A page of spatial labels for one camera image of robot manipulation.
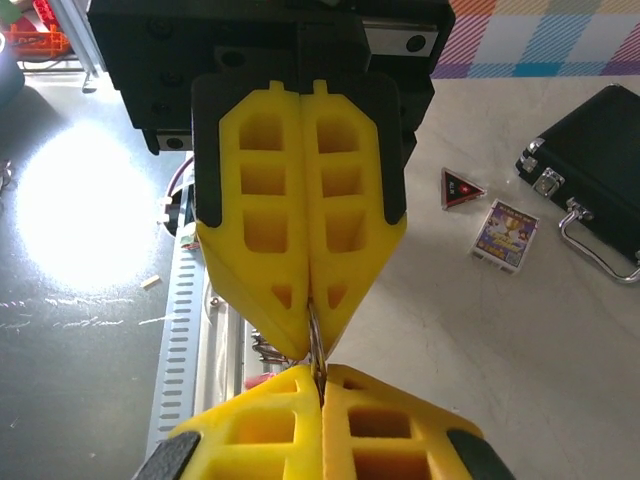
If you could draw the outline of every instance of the black carrying case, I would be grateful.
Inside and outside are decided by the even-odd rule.
[[[634,264],[640,260],[640,97],[610,85],[540,134],[516,167],[542,196],[568,211],[563,238],[623,283],[620,275],[567,233],[582,222]]]

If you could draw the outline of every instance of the trading card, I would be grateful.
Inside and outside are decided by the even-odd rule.
[[[471,251],[477,257],[516,273],[522,268],[538,222],[537,218],[496,200]]]

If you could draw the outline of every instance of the case latch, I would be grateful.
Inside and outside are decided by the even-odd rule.
[[[564,184],[564,177],[552,168],[546,168],[533,184],[533,189],[544,198],[551,197]]]

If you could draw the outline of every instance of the white table surface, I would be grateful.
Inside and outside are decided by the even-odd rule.
[[[640,478],[640,286],[562,243],[563,212],[514,169],[612,82],[640,93],[640,77],[437,81],[406,171],[407,234],[331,358],[474,421],[518,479]],[[489,194],[443,211],[443,166]],[[496,198],[541,219],[515,276],[468,254]]]

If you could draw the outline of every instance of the cable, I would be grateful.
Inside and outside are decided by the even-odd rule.
[[[189,165],[191,165],[193,163],[193,156],[187,158],[182,165],[180,165],[178,167],[178,169],[176,170],[176,173],[173,174],[173,177],[171,177],[171,180],[169,180],[169,185],[167,186],[167,191],[165,192],[164,196],[165,197],[171,197],[173,195],[173,190],[176,188],[176,185],[178,184],[178,180],[180,180],[180,177],[182,176],[182,174],[184,173],[184,171],[187,169],[187,167]]]

